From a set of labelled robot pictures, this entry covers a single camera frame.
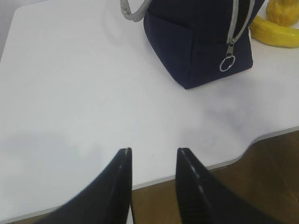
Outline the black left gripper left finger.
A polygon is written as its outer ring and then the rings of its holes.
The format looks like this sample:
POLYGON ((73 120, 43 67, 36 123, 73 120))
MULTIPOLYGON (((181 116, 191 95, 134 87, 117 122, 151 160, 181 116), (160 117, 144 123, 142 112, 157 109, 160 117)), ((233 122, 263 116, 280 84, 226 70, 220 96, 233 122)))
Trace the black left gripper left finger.
POLYGON ((78 195, 39 224, 125 224, 132 195, 132 150, 120 149, 78 195))

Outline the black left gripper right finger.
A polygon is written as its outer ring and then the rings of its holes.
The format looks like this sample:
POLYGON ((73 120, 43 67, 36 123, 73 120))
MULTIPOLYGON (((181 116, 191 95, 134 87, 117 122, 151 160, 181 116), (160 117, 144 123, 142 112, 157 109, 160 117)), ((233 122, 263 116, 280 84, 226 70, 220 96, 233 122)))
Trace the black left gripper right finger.
POLYGON ((188 148, 177 150, 176 197, 184 224, 277 224, 219 182, 188 148))

